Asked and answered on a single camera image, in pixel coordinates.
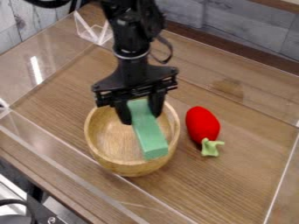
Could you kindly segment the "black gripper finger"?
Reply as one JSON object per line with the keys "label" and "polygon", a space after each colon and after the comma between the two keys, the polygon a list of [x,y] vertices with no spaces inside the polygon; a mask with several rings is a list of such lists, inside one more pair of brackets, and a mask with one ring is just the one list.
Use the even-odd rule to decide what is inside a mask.
{"label": "black gripper finger", "polygon": [[125,125],[132,124],[132,116],[131,116],[131,111],[127,106],[127,101],[115,101],[115,110],[117,117],[120,119],[120,122]]}
{"label": "black gripper finger", "polygon": [[148,96],[148,105],[155,117],[159,117],[164,107],[165,89],[156,89]]}

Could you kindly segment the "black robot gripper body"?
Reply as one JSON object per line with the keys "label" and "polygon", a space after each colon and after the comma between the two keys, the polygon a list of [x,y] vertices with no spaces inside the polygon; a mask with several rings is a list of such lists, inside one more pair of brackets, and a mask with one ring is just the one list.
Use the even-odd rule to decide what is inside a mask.
{"label": "black robot gripper body", "polygon": [[116,70],[97,81],[91,90],[99,107],[115,106],[139,97],[153,96],[176,89],[179,69],[151,65],[147,57],[119,59]]}

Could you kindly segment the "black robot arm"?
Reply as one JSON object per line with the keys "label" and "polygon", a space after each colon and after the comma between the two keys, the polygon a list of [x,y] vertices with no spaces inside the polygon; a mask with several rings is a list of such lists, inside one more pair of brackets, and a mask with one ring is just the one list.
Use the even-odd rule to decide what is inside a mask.
{"label": "black robot arm", "polygon": [[132,123],[128,102],[148,99],[149,112],[159,116],[163,112],[167,93],[176,89],[179,69],[168,66],[161,59],[155,66],[151,43],[167,42],[161,37],[164,14],[155,0],[97,0],[113,34],[112,52],[117,64],[113,73],[92,85],[96,105],[111,106],[120,122]]}

